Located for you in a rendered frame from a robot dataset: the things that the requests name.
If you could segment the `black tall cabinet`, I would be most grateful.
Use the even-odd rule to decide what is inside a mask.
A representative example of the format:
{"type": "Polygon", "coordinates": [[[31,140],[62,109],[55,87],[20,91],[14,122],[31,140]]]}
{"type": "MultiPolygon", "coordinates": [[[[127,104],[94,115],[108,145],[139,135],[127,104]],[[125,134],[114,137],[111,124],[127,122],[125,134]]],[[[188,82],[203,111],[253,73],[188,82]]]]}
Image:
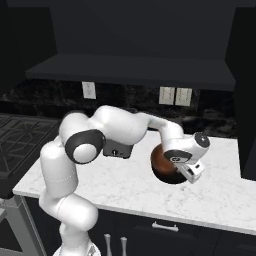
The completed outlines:
{"type": "Polygon", "coordinates": [[[256,182],[256,5],[236,9],[225,61],[236,80],[240,176],[256,182]]]}

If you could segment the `grey oven front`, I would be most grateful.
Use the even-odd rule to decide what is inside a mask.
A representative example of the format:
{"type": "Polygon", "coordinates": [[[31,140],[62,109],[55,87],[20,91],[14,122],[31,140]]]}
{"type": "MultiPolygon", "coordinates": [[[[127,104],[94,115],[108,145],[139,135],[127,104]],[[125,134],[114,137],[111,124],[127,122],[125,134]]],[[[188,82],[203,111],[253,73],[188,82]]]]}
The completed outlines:
{"type": "Polygon", "coordinates": [[[0,256],[47,256],[23,196],[0,198],[0,223],[4,219],[8,221],[21,251],[0,247],[0,256]]]}

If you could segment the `white wall socket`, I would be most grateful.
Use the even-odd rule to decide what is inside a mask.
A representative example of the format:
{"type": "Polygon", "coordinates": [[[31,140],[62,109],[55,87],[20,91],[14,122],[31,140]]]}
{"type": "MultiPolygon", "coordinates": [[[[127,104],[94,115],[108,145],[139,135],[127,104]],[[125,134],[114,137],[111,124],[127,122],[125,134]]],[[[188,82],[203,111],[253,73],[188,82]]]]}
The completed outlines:
{"type": "Polygon", "coordinates": [[[173,105],[175,96],[174,87],[161,87],[159,90],[159,103],[162,105],[173,105]]]}
{"type": "Polygon", "coordinates": [[[189,107],[192,98],[192,90],[190,88],[178,88],[176,90],[175,104],[177,106],[189,107]]]}
{"type": "Polygon", "coordinates": [[[94,82],[83,82],[82,90],[83,90],[83,97],[85,99],[96,98],[96,87],[94,82]]]}

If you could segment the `black drawer front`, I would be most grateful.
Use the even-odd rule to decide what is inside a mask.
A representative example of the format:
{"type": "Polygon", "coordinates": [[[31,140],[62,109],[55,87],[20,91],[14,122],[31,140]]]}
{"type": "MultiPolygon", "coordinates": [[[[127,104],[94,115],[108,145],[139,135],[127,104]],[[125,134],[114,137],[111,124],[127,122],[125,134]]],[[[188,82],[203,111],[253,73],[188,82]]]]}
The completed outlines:
{"type": "Polygon", "coordinates": [[[164,235],[168,238],[180,238],[185,241],[208,246],[215,246],[219,236],[219,231],[213,228],[124,213],[117,214],[116,225],[121,230],[144,231],[152,234],[164,235]],[[158,224],[165,226],[177,225],[179,231],[172,232],[169,230],[152,228],[152,223],[155,221],[158,224]]]}
{"type": "Polygon", "coordinates": [[[256,256],[256,236],[221,231],[213,256],[256,256]]]}

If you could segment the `dark brown bowl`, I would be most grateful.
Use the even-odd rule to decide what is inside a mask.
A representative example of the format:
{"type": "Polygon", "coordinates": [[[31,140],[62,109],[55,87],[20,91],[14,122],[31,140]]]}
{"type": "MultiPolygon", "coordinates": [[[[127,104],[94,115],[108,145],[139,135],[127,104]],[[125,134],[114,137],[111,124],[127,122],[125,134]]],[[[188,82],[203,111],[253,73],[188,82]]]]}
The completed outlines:
{"type": "Polygon", "coordinates": [[[151,168],[154,175],[164,183],[181,184],[187,181],[174,164],[164,157],[161,144],[151,152],[151,168]]]}

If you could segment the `black wall cabinet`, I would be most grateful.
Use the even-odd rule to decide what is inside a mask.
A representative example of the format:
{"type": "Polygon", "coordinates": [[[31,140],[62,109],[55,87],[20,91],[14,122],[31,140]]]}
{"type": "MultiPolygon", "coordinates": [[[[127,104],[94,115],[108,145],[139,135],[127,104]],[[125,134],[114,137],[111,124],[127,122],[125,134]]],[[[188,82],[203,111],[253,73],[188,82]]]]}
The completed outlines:
{"type": "Polygon", "coordinates": [[[57,53],[50,8],[42,0],[0,0],[0,96],[26,71],[57,53]]]}

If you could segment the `black gas hob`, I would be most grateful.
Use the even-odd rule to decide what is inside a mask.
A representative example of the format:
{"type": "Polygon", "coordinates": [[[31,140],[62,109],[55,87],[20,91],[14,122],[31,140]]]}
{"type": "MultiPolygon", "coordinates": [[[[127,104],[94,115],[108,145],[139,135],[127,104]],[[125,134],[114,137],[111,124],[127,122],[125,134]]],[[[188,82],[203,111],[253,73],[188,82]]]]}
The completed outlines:
{"type": "Polygon", "coordinates": [[[58,132],[58,119],[0,113],[0,198],[13,188],[39,158],[42,146],[58,132]]]}

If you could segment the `black cabinet door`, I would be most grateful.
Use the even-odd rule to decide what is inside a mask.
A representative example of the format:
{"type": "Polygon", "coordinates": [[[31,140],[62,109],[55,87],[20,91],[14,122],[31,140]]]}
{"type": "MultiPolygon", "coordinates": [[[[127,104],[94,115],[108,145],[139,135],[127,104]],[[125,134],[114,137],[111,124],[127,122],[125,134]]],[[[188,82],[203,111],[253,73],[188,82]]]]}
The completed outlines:
{"type": "Polygon", "coordinates": [[[115,247],[115,220],[114,213],[111,211],[99,209],[98,221],[89,231],[92,242],[98,247],[101,256],[107,256],[107,244],[104,235],[110,235],[110,248],[112,256],[116,256],[115,247]]]}

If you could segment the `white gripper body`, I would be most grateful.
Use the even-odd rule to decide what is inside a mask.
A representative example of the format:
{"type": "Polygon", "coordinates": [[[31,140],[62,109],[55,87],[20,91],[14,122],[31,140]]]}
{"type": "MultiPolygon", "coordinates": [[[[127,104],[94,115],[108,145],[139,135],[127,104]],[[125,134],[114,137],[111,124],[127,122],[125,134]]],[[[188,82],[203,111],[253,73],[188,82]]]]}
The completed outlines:
{"type": "Polygon", "coordinates": [[[205,167],[201,161],[193,165],[185,164],[182,166],[181,173],[191,183],[195,183],[204,172],[205,167]]]}

